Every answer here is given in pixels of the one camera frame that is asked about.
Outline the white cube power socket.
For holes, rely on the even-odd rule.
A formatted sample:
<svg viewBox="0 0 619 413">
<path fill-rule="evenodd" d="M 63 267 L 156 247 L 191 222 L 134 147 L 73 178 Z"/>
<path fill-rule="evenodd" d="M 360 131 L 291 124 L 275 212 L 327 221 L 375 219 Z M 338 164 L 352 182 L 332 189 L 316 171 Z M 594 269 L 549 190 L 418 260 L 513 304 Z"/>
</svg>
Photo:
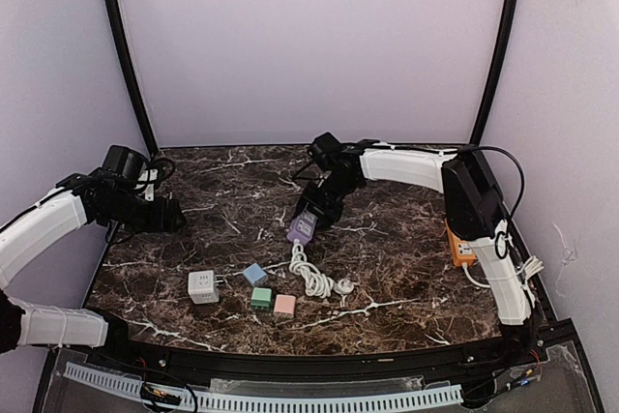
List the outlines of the white cube power socket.
<svg viewBox="0 0 619 413">
<path fill-rule="evenodd" d="M 220 292 L 214 271 L 204 270 L 189 273 L 188 294 L 196 305 L 218 303 Z"/>
</svg>

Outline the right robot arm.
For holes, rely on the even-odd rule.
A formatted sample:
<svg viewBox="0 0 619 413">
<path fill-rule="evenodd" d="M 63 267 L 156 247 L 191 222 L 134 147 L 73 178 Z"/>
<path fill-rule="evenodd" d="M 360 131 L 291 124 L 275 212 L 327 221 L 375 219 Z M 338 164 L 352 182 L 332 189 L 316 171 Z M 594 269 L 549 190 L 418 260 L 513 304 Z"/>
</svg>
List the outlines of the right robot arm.
<svg viewBox="0 0 619 413">
<path fill-rule="evenodd" d="M 341 218 L 345 197 L 369 181 L 399 182 L 443 194 L 448 229 L 479 260 L 495 299 L 505 338 L 494 345 L 493 359 L 512 369 L 531 351 L 526 334 L 537 325 L 539 312 L 525 265 L 513 255 L 513 215 L 484 156 L 486 150 L 476 145 L 428 149 L 375 139 L 342 143 L 323 133 L 308 154 L 324 176 L 308 181 L 288 239 L 306 244 L 315 230 L 333 226 Z"/>
</svg>

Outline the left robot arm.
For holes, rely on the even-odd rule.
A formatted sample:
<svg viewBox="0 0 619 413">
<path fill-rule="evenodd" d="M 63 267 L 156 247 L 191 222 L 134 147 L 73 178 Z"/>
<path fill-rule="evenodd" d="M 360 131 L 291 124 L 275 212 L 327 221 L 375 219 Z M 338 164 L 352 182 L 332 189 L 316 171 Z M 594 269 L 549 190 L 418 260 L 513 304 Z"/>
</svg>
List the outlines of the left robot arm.
<svg viewBox="0 0 619 413">
<path fill-rule="evenodd" d="M 173 233 L 187 224 L 179 202 L 167 196 L 147 198 L 146 180 L 73 175 L 1 226 L 1 352 L 26 345 L 85 346 L 116 370 L 136 362 L 135 347 L 108 333 L 110 323 L 92 310 L 64 309 L 12 298 L 14 278 L 65 236 L 95 222 L 128 227 L 133 233 Z"/>
</svg>

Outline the purple power strip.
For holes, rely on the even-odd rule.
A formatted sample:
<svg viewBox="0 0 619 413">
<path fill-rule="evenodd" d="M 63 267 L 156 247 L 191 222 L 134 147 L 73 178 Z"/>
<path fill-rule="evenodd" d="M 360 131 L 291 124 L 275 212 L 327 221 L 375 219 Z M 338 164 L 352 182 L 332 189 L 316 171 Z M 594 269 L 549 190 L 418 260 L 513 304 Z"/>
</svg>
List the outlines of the purple power strip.
<svg viewBox="0 0 619 413">
<path fill-rule="evenodd" d="M 317 225 L 317 216 L 311 212 L 304 211 L 300 213 L 290 224 L 286 239 L 294 244 L 305 246 L 311 241 Z"/>
</svg>

